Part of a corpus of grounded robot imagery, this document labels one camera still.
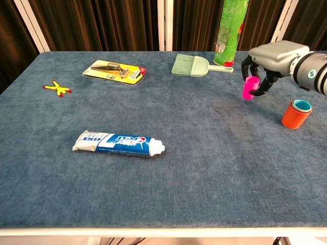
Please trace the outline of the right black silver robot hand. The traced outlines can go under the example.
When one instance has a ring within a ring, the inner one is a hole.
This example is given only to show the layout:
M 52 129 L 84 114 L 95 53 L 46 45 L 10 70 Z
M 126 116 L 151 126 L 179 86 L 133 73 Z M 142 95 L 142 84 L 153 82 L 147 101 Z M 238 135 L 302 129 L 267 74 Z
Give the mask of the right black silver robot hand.
M 264 95 L 279 78 L 290 76 L 301 58 L 312 53 L 308 46 L 287 40 L 252 48 L 241 63 L 243 79 L 249 76 L 249 72 L 252 76 L 259 77 L 259 66 L 264 69 L 266 76 L 258 88 L 249 91 L 249 94 Z

